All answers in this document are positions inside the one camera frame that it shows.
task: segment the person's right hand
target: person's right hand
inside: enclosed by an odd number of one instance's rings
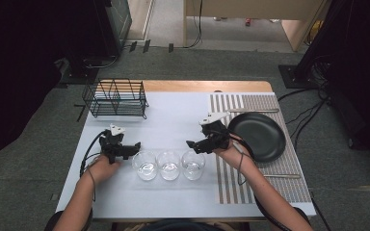
[[[84,174],[87,174],[87,171],[90,170],[95,184],[98,185],[110,178],[117,169],[119,169],[120,165],[120,162],[110,164],[108,157],[105,155],[99,155],[95,163],[93,163]]]
[[[242,144],[239,144],[239,146],[242,148],[243,152],[247,155],[243,157],[241,170],[249,167],[254,167],[255,164],[253,160],[250,158],[249,151]],[[239,167],[243,155],[235,148],[235,146],[233,145],[233,140],[229,141],[229,147],[227,149],[215,149],[213,150],[213,152],[216,153],[218,156],[222,157],[230,166],[234,168]]]

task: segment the black wire rack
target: black wire rack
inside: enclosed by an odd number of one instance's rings
[[[83,100],[94,117],[142,116],[148,107],[143,81],[99,78],[86,85]]]

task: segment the drinking glass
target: drinking glass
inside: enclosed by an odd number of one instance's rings
[[[160,169],[162,178],[174,180],[179,175],[179,155],[170,150],[161,152],[157,157],[157,164]]]
[[[197,154],[194,150],[189,150],[182,155],[181,165],[186,178],[198,180],[203,174],[205,157],[202,153]]]
[[[157,175],[158,167],[154,153],[150,151],[139,151],[134,155],[132,166],[143,180],[152,180]]]

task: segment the striped placemat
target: striped placemat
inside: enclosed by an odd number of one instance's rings
[[[211,113],[224,112],[234,108],[248,109],[273,109],[279,108],[278,100],[274,93],[258,94],[229,94],[214,93],[209,95]],[[228,123],[236,117],[237,113],[232,113],[222,119],[222,123],[227,127]],[[300,179],[268,178],[269,182],[276,190],[290,203],[311,202],[306,182],[303,177],[302,168],[293,149],[293,144],[288,136],[287,128],[281,112],[263,114],[274,120],[282,129],[286,138],[286,148],[284,153],[271,163],[257,166],[263,174],[300,174]],[[222,158],[216,156],[216,168],[218,173],[217,202],[221,204],[244,204],[254,203],[253,191],[248,183],[238,185],[237,170],[229,166]]]

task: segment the white tabletop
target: white tabletop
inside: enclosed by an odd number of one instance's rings
[[[209,112],[208,92],[147,92],[149,107],[146,119],[133,116],[88,115],[78,143],[57,211],[69,202],[79,179],[79,169],[92,140],[109,128],[110,123],[126,129],[122,143],[140,141],[142,150],[171,149],[180,155],[189,150],[185,141],[204,139],[198,124]],[[92,153],[100,151],[98,141]],[[131,159],[123,161],[118,172],[96,189],[93,218],[112,221],[152,221],[159,218],[195,218],[199,220],[253,220],[262,214],[253,203],[223,204],[218,199],[218,179],[214,154],[203,154],[206,166],[201,178],[190,181],[183,174],[174,181],[165,181],[159,174],[151,181],[141,180],[131,167]],[[295,202],[308,216],[315,216],[309,202]]]

